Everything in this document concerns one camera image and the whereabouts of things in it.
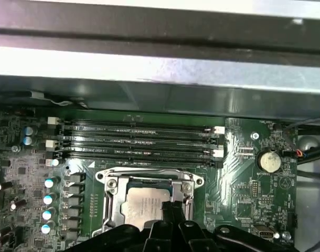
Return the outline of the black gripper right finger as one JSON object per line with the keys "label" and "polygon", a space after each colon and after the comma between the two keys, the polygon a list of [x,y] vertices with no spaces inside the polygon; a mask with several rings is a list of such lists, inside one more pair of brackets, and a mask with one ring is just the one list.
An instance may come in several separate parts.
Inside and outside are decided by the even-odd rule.
{"label": "black gripper right finger", "polygon": [[213,232],[186,219],[183,204],[173,203],[174,251],[291,251],[291,247],[272,243],[229,225],[220,225]]}

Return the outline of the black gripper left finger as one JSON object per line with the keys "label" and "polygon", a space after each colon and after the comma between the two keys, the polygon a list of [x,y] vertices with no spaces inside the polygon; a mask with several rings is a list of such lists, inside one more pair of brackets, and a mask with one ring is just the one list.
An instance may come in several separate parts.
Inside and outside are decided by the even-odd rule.
{"label": "black gripper left finger", "polygon": [[67,251],[171,251],[173,225],[173,203],[163,202],[162,219],[155,221],[149,231],[123,224],[74,245]]}

